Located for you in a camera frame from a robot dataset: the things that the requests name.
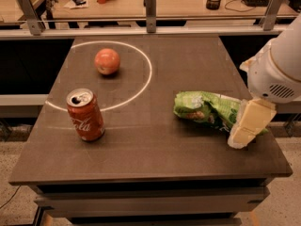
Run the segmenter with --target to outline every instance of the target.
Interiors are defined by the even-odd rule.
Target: white circle
[[[147,57],[147,55],[137,49],[136,47],[134,47],[133,45],[131,44],[128,44],[128,43],[124,43],[124,42],[120,42],[120,41],[110,41],[110,40],[102,40],[102,41],[89,41],[89,42],[84,42],[84,43],[80,43],[80,44],[77,44],[77,45],[73,45],[72,49],[73,48],[77,48],[77,47],[80,47],[80,46],[84,46],[84,45],[88,45],[88,44],[94,44],[94,43],[114,43],[114,44],[118,44],[118,45],[124,45],[124,46],[127,46],[129,48],[132,48],[132,49],[135,49],[137,52],[139,52],[147,61],[148,61],[148,65],[150,67],[150,75],[148,77],[148,80],[147,80],[147,83],[144,85],[144,87],[137,93],[135,94],[134,96],[132,96],[130,99],[122,102],[122,103],[119,103],[117,105],[112,105],[112,106],[109,106],[109,107],[105,107],[105,108],[102,108],[101,111],[106,111],[106,110],[110,110],[110,109],[115,109],[117,107],[120,107],[122,105],[126,105],[128,103],[130,103],[132,100],[134,100],[135,98],[137,98],[146,88],[147,86],[149,85],[149,83],[151,82],[151,77],[152,77],[152,66],[151,66],[151,61],[149,60],[149,58]],[[61,108],[57,105],[53,105],[52,103],[50,103],[49,101],[46,101],[46,104],[54,107],[54,108],[57,108],[59,110],[64,110],[64,111],[67,111],[67,109],[64,109],[64,108]]]

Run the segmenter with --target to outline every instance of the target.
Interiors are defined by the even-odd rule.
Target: coca-cola logo
[[[84,119],[83,121],[72,118],[72,122],[74,124],[74,127],[76,130],[88,132],[91,130],[91,125],[88,123],[88,121],[91,119],[91,117]]]

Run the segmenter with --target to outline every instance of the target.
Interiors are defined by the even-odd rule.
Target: red can
[[[82,140],[92,141],[103,135],[103,116],[95,94],[89,89],[76,89],[67,96],[68,113]]]

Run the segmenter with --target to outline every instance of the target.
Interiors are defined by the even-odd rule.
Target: cable
[[[20,189],[20,187],[21,186],[18,186],[18,188],[16,189],[16,191],[14,192],[14,194],[12,194],[12,196],[10,197],[10,199],[7,201],[7,202],[5,202],[4,204],[2,204],[1,206],[0,206],[0,209],[2,209],[2,208],[4,208],[12,199],[13,199],[13,197],[17,194],[17,192],[18,192],[18,190]]]
[[[231,0],[227,4],[225,4],[225,9],[232,10],[232,11],[238,11],[238,12],[247,12],[247,11],[250,11],[250,10],[253,10],[254,8],[256,8],[256,7],[252,7],[252,8],[247,9],[247,10],[238,10],[238,9],[233,9],[233,8],[227,8],[228,4],[230,4],[232,2],[235,2],[235,1],[241,1],[241,3],[244,3],[244,0]]]

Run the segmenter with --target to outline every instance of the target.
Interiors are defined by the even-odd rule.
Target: metal frame
[[[296,124],[301,119],[301,113],[292,114],[291,117],[284,123],[284,129],[289,137],[293,137]]]
[[[278,24],[273,30],[262,31],[259,26],[183,26],[183,27],[157,27],[156,34],[215,34],[215,35],[278,35],[286,29],[287,24]],[[148,34],[145,27],[118,27],[100,29],[49,29],[42,33],[42,38],[75,38],[81,36],[107,36],[107,35],[141,35]],[[29,30],[0,30],[0,40],[39,39]]]
[[[40,35],[45,30],[45,25],[40,21],[36,11],[34,10],[30,0],[17,0],[22,9],[28,28],[32,35]]]
[[[283,0],[270,0],[264,16],[261,18],[260,24],[264,31],[272,30],[277,18]]]
[[[147,32],[156,32],[157,0],[145,0]]]

